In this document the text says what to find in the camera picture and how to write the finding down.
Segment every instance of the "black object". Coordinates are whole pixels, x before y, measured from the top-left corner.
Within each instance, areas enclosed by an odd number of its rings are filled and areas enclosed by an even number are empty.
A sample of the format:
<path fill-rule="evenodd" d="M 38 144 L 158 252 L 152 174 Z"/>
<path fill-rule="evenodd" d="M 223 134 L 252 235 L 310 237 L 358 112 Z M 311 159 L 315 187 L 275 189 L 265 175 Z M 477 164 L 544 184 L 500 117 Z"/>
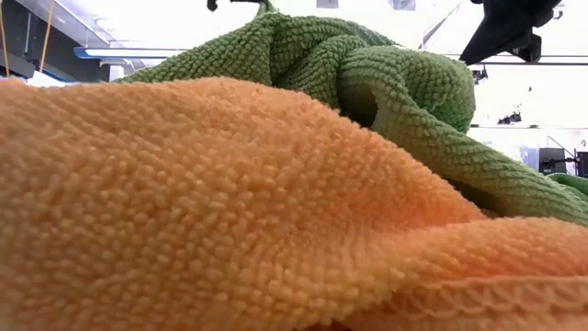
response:
<path fill-rule="evenodd" d="M 265 0 L 231 0 L 231 2 L 248 2 L 252 4 L 262 4 L 264 1 Z M 215 11 L 219 8 L 219 5 L 217 5 L 217 0 L 207 0 L 206 7 L 209 11 Z"/>
<path fill-rule="evenodd" d="M 521 113 L 513 113 L 513 115 L 510 116 L 506 116 L 502 119 L 498 120 L 498 124 L 511 124 L 511 123 L 518 123 L 521 120 L 523 120 L 521 118 Z"/>
<path fill-rule="evenodd" d="M 488 79 L 488 70 L 485 65 L 480 70 L 472 70 L 471 74 L 474 77 L 474 85 L 478 85 L 481 80 Z"/>
<path fill-rule="evenodd" d="M 543 175 L 567 174 L 565 151 L 563 148 L 539 148 L 539 172 Z"/>
<path fill-rule="evenodd" d="M 459 59 L 466 65 L 479 63 L 508 51 L 526 62 L 541 57 L 541 37 L 533 34 L 553 18 L 561 0 L 470 0 L 483 5 L 484 19 Z"/>
<path fill-rule="evenodd" d="M 588 152 L 576 152 L 578 176 L 588 178 Z"/>

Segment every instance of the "textured fabric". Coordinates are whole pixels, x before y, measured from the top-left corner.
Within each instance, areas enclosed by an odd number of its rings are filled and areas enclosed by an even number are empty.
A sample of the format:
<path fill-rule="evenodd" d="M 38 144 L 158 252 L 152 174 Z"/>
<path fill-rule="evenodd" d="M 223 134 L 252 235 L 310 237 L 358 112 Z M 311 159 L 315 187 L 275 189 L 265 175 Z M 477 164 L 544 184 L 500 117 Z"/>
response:
<path fill-rule="evenodd" d="M 0 90 L 2 330 L 588 328 L 588 229 L 489 220 L 302 93 Z"/>
<path fill-rule="evenodd" d="M 561 184 L 580 199 L 588 202 L 588 179 L 568 174 L 551 174 L 548 178 Z"/>
<path fill-rule="evenodd" d="M 355 23 L 269 13 L 121 82 L 229 76 L 303 91 L 397 143 L 484 209 L 588 224 L 588 203 L 466 136 L 475 104 L 466 67 L 393 44 Z"/>
<path fill-rule="evenodd" d="M 261 3 L 259 3 L 259 10 L 257 10 L 256 17 L 260 17 L 266 13 L 278 13 L 278 12 L 279 12 L 279 10 L 277 10 L 277 8 L 274 6 L 274 4 L 272 4 L 271 1 L 265 0 L 265 1 L 262 1 Z"/>

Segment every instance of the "orange towel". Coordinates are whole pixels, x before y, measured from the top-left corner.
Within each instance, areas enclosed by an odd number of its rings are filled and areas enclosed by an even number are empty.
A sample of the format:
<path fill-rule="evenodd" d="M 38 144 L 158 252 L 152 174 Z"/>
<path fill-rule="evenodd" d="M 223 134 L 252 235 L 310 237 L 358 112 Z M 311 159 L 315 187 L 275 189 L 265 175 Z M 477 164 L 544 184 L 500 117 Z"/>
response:
<path fill-rule="evenodd" d="M 301 93 L 0 90 L 2 330 L 588 327 L 588 229 L 490 220 Z"/>

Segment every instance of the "black equipment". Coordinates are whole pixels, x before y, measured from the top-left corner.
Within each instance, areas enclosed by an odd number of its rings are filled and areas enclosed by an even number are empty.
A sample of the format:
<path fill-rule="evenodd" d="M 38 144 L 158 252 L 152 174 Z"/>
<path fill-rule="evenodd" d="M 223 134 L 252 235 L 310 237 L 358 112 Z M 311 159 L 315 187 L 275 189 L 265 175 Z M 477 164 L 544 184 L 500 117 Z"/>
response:
<path fill-rule="evenodd" d="M 588 152 L 576 152 L 578 176 L 588 178 Z"/>
<path fill-rule="evenodd" d="M 484 19 L 478 26 L 460 60 L 466 65 L 508 51 L 525 62 L 541 58 L 541 37 L 533 34 L 554 18 L 553 9 L 561 0 L 470 0 L 483 5 Z"/>
<path fill-rule="evenodd" d="M 539 148 L 539 172 L 543 175 L 567 174 L 566 163 L 578 162 L 578 158 L 565 157 L 563 148 Z"/>

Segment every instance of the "green fabric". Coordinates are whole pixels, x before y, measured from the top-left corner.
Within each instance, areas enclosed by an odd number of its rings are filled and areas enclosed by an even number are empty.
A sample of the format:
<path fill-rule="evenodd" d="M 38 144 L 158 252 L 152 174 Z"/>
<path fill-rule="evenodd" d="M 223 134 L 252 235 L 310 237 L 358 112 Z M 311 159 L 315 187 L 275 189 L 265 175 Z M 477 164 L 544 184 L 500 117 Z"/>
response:
<path fill-rule="evenodd" d="M 397 143 L 480 207 L 588 224 L 588 203 L 470 139 L 473 80 L 461 63 L 410 51 L 355 23 L 267 13 L 120 82 L 230 76 L 303 91 Z"/>
<path fill-rule="evenodd" d="M 276 13 L 278 12 L 277 8 L 272 5 L 270 1 L 263 1 L 259 4 L 259 10 L 257 10 L 256 17 L 260 17 L 265 13 Z"/>
<path fill-rule="evenodd" d="M 568 174 L 551 174 L 548 178 L 559 183 L 578 198 L 588 202 L 588 179 Z"/>

